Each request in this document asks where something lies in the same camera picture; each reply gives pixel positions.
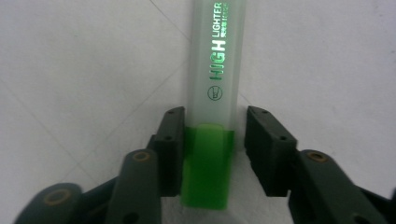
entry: logo on highlighter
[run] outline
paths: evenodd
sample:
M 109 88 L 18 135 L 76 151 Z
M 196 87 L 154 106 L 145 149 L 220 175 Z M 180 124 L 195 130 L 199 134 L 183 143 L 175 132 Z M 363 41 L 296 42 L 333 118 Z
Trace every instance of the logo on highlighter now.
M 221 99 L 222 96 L 222 89 L 218 86 L 212 86 L 209 88 L 207 91 L 207 96 L 212 100 L 212 101 L 217 101 Z

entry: white surface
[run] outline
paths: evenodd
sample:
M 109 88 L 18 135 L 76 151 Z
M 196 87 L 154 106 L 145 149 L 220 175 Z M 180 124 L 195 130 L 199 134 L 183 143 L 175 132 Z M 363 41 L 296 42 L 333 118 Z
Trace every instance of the white surface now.
M 192 0 L 0 2 L 1 223 L 60 181 L 90 189 L 185 105 Z M 163 223 L 291 223 L 243 152 L 247 105 L 383 196 L 396 187 L 396 2 L 247 1 L 229 209 Z

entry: highlighter pen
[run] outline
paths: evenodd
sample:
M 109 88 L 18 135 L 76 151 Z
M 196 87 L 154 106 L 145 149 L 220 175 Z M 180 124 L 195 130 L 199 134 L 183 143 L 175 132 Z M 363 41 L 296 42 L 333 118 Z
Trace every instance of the highlighter pen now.
M 181 202 L 227 207 L 245 0 L 194 0 Z

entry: highlighter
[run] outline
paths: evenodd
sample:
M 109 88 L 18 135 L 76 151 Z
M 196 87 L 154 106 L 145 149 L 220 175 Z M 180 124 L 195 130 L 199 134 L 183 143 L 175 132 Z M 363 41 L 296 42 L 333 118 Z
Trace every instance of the highlighter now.
M 181 202 L 227 207 L 245 0 L 194 0 Z

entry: green highlighter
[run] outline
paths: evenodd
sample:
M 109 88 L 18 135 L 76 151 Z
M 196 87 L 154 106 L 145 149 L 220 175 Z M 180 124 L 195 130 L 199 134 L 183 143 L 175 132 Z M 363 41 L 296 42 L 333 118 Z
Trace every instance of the green highlighter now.
M 245 0 L 195 0 L 181 201 L 227 207 Z

